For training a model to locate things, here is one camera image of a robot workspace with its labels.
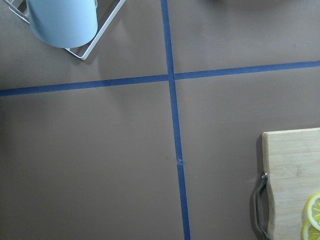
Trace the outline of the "wooden cutting board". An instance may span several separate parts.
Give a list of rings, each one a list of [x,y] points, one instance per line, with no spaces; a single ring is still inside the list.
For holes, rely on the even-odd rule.
[[[320,191],[319,128],[262,134],[269,202],[267,231],[273,240],[300,240],[307,202]]]

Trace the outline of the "blue plastic cup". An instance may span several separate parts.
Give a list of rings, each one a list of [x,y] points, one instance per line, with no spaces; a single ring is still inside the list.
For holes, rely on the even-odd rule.
[[[32,32],[50,46],[77,48],[98,31],[95,0],[28,0],[26,5]]]

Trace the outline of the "upper lemon slice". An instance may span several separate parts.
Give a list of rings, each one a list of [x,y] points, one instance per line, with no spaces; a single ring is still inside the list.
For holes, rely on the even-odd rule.
[[[320,230],[320,193],[316,193],[311,196],[306,204],[306,222],[303,229],[307,225],[314,227],[316,230]]]

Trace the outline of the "lemon slice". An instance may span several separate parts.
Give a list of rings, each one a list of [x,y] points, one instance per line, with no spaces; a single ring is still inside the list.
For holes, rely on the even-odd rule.
[[[320,231],[307,220],[301,229],[302,240],[320,240]]]
[[[320,230],[320,193],[316,193],[311,196],[306,204],[306,222],[303,229],[307,225],[314,227],[316,230]]]

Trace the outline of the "lower lemon slice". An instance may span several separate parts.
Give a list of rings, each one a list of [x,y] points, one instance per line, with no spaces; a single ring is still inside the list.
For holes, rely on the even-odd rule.
[[[302,240],[320,240],[320,231],[307,220],[301,229]]]

